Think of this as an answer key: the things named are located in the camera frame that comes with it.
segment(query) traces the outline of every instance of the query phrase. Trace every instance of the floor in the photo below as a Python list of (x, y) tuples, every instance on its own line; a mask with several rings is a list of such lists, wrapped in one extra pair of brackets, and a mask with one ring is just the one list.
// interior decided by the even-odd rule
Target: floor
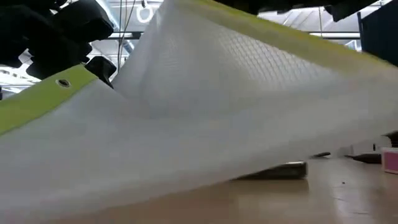
[(349, 159), (308, 164), (306, 180), (232, 181), (52, 223), (398, 223), (398, 175)]

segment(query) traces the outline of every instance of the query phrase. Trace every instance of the pink object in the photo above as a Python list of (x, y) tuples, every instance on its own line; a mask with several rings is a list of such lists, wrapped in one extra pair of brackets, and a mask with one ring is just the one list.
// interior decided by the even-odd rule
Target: pink object
[(381, 149), (382, 167), (385, 172), (398, 174), (398, 148)]

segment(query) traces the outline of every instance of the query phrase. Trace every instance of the black object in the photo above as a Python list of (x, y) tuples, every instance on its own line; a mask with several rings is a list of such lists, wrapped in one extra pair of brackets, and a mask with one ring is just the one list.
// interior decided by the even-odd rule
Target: black object
[(331, 155), (330, 152), (323, 152), (323, 153), (313, 155), (312, 158), (321, 158), (321, 157), (330, 156), (330, 155)]
[(18, 57), (29, 49), (33, 63), (26, 72), (44, 79), (88, 62), (87, 55), (93, 50), (89, 42), (109, 37), (113, 25), (95, 0), (79, 0), (61, 9), (65, 3), (0, 1), (0, 64), (20, 67)]
[(116, 66), (104, 57), (94, 57), (86, 65), (86, 69), (94, 73), (102, 82), (113, 88), (109, 81), (110, 76), (116, 71)]
[(398, 66), (398, 0), (393, 0), (362, 19), (362, 51)]
[(346, 156), (346, 157), (367, 164), (381, 164), (381, 154), (377, 153), (361, 154), (358, 156)]
[(350, 16), (376, 0), (215, 0), (227, 6), (255, 14), (278, 11), (285, 13), (291, 9), (325, 6), (335, 22)]
[(306, 162), (289, 162), (271, 169), (245, 175), (237, 180), (274, 180), (274, 179), (302, 179), (307, 176)]

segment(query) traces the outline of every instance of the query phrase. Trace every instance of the wooden floor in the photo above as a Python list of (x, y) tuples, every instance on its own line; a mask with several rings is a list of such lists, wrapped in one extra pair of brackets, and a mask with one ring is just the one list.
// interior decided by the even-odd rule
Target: wooden floor
[(398, 224), (398, 175), (317, 159), (307, 180), (228, 182), (53, 223)]

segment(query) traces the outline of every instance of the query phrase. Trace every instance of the metal grommet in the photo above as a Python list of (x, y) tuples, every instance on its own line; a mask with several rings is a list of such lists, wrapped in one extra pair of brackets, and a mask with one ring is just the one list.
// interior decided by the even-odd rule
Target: metal grommet
[(64, 87), (64, 88), (69, 88), (70, 87), (70, 82), (68, 80), (57, 80), (56, 81), (58, 85)]

